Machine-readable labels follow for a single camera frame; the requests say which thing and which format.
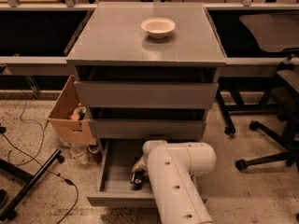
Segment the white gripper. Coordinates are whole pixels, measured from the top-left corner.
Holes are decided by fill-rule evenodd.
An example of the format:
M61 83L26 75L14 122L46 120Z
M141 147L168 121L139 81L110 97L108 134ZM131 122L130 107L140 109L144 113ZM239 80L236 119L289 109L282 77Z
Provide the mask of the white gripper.
M132 172L140 172L141 170L148 170L148 157L146 155L142 155L139 161L133 166Z

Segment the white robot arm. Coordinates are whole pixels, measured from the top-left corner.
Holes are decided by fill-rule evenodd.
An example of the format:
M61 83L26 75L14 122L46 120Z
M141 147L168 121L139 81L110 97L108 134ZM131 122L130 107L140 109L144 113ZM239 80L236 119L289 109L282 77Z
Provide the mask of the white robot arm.
M207 143L149 140L132 171L146 171L162 224L213 224L193 176L210 173L216 153Z

